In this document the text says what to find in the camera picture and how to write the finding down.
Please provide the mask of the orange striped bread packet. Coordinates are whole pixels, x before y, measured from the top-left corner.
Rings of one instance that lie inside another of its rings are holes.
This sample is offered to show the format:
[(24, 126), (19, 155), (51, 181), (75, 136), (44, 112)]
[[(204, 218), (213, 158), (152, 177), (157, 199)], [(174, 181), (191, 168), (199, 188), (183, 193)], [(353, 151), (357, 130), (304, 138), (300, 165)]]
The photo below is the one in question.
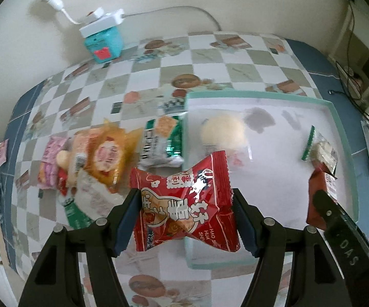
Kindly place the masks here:
[(90, 130), (82, 130), (74, 136), (66, 181), (68, 187), (76, 185), (78, 173), (87, 163), (89, 140)]

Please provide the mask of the white power strip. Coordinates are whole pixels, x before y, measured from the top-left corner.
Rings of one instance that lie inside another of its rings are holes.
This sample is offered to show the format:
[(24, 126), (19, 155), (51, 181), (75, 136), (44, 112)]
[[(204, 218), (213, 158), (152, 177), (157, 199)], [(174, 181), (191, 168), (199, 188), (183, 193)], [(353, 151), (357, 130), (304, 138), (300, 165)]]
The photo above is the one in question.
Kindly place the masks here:
[(124, 15), (125, 12), (122, 8), (113, 13), (106, 13), (97, 20), (80, 28), (80, 34), (83, 38), (87, 38), (91, 35), (96, 34), (97, 32), (101, 32), (107, 30), (108, 28), (118, 26), (123, 23)]

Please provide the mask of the small red candy packet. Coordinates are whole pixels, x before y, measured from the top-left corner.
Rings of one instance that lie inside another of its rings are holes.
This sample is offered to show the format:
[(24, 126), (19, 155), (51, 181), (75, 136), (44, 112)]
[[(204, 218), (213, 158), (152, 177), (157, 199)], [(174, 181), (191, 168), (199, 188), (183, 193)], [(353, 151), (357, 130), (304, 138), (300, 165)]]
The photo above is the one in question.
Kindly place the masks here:
[(58, 178), (57, 178), (57, 189), (61, 193), (62, 196), (66, 196), (68, 193), (68, 173), (63, 168), (58, 169)]

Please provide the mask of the pink snack bag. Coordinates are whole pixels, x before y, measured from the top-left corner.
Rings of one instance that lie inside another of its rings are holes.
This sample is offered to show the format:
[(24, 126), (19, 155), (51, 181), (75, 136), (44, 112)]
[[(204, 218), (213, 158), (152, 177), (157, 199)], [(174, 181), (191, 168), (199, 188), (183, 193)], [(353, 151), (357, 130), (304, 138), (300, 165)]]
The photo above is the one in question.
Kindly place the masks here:
[(51, 136), (41, 158), (37, 185), (40, 189), (54, 189), (58, 178), (58, 165), (56, 163), (57, 154), (65, 149), (68, 138)]

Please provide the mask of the green edged rice cracker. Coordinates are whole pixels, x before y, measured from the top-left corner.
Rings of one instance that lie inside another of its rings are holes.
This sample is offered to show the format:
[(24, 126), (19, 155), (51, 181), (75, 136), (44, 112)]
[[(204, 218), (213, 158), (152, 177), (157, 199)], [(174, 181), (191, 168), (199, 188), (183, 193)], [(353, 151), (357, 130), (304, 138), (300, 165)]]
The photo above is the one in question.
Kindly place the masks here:
[(311, 126), (301, 160), (310, 161), (315, 168), (323, 164), (330, 175), (334, 176), (336, 173), (337, 152), (314, 125)]

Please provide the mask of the small pink candy packet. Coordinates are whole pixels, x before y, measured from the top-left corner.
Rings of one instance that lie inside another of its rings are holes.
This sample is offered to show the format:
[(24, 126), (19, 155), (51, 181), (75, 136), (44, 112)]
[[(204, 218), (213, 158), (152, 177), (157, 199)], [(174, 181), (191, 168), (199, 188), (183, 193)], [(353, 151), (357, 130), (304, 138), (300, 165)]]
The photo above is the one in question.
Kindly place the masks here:
[(7, 161), (8, 139), (0, 142), (0, 167)]

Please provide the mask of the yellow soft bread packet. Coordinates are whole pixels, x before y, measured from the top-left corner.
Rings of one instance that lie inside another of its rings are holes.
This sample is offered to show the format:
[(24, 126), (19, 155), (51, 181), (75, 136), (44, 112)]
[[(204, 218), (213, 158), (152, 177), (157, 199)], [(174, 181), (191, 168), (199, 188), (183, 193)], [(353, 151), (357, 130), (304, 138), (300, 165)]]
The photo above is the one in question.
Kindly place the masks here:
[(89, 139), (87, 163), (84, 170), (110, 193), (118, 191), (128, 161), (143, 135), (143, 128), (126, 131), (105, 119), (98, 134)]

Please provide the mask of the teal rimmed white tray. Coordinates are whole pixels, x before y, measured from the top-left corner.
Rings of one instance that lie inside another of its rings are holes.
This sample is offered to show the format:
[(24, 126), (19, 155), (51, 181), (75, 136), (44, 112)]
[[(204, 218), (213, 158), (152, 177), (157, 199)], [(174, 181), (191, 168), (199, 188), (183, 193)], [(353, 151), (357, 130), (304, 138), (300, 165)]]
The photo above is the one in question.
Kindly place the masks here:
[(251, 205), (285, 227), (306, 225), (308, 180), (314, 171), (303, 161), (311, 128), (330, 142), (338, 156), (336, 197), (353, 221), (359, 219), (359, 194), (349, 142), (333, 103), (274, 92), (194, 92), (186, 97), (183, 150), (185, 169), (206, 155), (201, 124), (230, 113), (244, 118), (249, 150), (241, 167), (231, 167), (230, 181)]

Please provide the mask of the clear round bun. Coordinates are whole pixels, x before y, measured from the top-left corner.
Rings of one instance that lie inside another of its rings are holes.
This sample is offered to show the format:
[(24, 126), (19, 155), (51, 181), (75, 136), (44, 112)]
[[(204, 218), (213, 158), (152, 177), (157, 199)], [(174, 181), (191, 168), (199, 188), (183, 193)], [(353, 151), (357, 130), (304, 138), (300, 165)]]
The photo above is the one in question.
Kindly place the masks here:
[(200, 126), (200, 144), (204, 155), (223, 150), (230, 170), (247, 168), (252, 151), (247, 126), (240, 112), (214, 110)]

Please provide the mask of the large red snack bag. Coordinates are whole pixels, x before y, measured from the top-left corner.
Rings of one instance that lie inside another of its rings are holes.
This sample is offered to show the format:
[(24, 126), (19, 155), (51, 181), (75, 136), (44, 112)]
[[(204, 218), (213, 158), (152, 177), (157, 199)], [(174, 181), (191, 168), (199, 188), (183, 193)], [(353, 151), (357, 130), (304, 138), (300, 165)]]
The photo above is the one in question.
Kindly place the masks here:
[(130, 186), (141, 192), (134, 228), (137, 251), (183, 237), (224, 251), (239, 250), (225, 151), (212, 152), (192, 168), (167, 177), (133, 168)]

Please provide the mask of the white pastry packet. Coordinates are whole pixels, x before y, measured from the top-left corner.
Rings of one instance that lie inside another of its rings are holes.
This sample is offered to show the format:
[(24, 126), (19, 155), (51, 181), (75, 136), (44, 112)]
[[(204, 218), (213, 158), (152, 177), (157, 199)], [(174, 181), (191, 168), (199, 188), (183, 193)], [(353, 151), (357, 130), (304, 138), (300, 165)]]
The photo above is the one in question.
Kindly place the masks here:
[(78, 173), (76, 188), (74, 201), (77, 207), (92, 220), (106, 218), (111, 210), (121, 205), (126, 198), (119, 193), (110, 193), (106, 185), (85, 170)]

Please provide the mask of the green snack packet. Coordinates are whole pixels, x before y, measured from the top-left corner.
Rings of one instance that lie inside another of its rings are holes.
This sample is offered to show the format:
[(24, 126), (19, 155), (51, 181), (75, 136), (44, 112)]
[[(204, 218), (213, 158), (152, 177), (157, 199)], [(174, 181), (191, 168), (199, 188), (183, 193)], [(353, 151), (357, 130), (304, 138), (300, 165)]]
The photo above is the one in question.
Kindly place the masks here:
[(64, 208), (68, 224), (72, 229), (83, 229), (92, 224), (92, 219), (79, 209), (71, 196), (59, 194), (58, 200)]

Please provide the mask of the small cream round bun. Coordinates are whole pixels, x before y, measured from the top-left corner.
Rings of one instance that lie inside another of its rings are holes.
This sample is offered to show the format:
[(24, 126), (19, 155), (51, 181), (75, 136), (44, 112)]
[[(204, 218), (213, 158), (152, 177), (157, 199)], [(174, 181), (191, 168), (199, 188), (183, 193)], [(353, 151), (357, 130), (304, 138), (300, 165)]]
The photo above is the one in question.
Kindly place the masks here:
[(70, 155), (71, 153), (67, 150), (61, 150), (56, 155), (57, 165), (65, 171), (69, 169)]

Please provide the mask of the white green cracker packet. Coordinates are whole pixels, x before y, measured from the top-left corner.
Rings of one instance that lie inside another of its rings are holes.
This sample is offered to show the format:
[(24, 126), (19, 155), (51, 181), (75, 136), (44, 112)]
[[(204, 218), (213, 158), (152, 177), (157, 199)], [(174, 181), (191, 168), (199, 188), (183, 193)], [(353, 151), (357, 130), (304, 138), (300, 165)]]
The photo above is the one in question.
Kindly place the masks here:
[(139, 165), (179, 168), (183, 163), (180, 116), (163, 115), (148, 120), (143, 131)]

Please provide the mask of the dark red snack packet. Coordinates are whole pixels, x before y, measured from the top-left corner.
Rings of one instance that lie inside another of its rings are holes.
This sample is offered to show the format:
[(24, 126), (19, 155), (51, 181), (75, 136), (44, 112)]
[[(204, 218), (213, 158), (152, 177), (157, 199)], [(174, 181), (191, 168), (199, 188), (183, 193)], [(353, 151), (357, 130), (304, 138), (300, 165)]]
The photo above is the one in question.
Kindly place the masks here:
[(336, 179), (325, 163), (318, 163), (308, 180), (308, 211), (306, 223), (322, 231), (338, 213)]

